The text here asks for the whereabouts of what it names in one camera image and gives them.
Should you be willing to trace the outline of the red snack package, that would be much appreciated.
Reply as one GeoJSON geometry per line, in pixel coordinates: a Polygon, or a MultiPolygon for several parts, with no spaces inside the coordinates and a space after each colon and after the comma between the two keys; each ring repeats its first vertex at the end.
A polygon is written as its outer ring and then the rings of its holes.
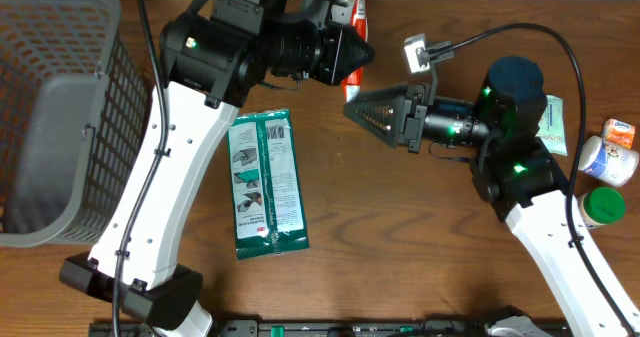
{"type": "MultiPolygon", "coordinates": [[[[356,0],[354,2],[349,24],[355,28],[360,37],[365,41],[368,40],[368,21],[365,0],[356,0]]],[[[350,102],[358,95],[361,88],[362,77],[363,68],[360,67],[342,81],[341,86],[346,102],[350,102]]]]}

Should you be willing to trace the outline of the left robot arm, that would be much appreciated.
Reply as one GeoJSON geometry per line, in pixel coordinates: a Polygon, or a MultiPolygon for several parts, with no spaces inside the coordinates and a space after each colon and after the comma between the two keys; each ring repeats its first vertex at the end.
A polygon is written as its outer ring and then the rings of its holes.
{"type": "Polygon", "coordinates": [[[374,50],[335,7],[356,0],[192,0],[147,43],[156,86],[141,148],[98,242],[68,257],[61,281],[159,336],[205,336],[203,277],[177,261],[203,176],[250,90],[268,74],[339,85],[374,50]]]}

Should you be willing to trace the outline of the orange Kleenex tissue pack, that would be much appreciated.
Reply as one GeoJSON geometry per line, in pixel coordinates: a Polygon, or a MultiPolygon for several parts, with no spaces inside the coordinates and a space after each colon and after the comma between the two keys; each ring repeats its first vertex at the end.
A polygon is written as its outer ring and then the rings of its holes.
{"type": "Polygon", "coordinates": [[[614,118],[609,118],[604,123],[602,138],[608,142],[631,149],[635,134],[636,127],[634,125],[614,118]]]}

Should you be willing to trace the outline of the green white wipes pack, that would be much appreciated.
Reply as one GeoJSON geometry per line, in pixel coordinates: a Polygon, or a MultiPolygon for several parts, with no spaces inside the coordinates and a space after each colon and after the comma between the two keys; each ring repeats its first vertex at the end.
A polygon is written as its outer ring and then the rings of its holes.
{"type": "Polygon", "coordinates": [[[563,100],[547,95],[547,106],[539,121],[536,134],[552,154],[567,156],[566,135],[563,119],[563,100]]]}

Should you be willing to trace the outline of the green lid jar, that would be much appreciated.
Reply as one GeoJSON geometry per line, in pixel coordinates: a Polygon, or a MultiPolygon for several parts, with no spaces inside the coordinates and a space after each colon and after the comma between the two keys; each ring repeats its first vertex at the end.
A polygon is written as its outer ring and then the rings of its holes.
{"type": "Polygon", "coordinates": [[[622,195],[609,187],[598,187],[578,198],[581,216],[588,229],[620,221],[626,213],[622,195]]]}

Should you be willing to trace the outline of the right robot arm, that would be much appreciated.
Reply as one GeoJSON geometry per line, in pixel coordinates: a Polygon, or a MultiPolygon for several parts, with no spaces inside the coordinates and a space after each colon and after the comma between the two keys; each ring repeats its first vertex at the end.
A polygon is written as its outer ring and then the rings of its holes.
{"type": "Polygon", "coordinates": [[[568,177],[542,140],[547,107],[534,62],[494,62],[475,102],[441,97],[435,82],[364,92],[344,114],[391,147],[468,147],[472,184],[534,259],[576,336],[636,336],[639,310],[578,219],[568,177]]]}

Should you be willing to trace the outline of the white round tub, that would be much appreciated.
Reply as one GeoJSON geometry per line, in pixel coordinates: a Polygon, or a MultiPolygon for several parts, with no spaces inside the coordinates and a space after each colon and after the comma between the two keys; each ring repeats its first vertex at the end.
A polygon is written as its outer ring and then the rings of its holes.
{"type": "Polygon", "coordinates": [[[622,145],[591,136],[583,145],[578,169],[602,182],[621,187],[633,176],[639,153],[622,145]]]}

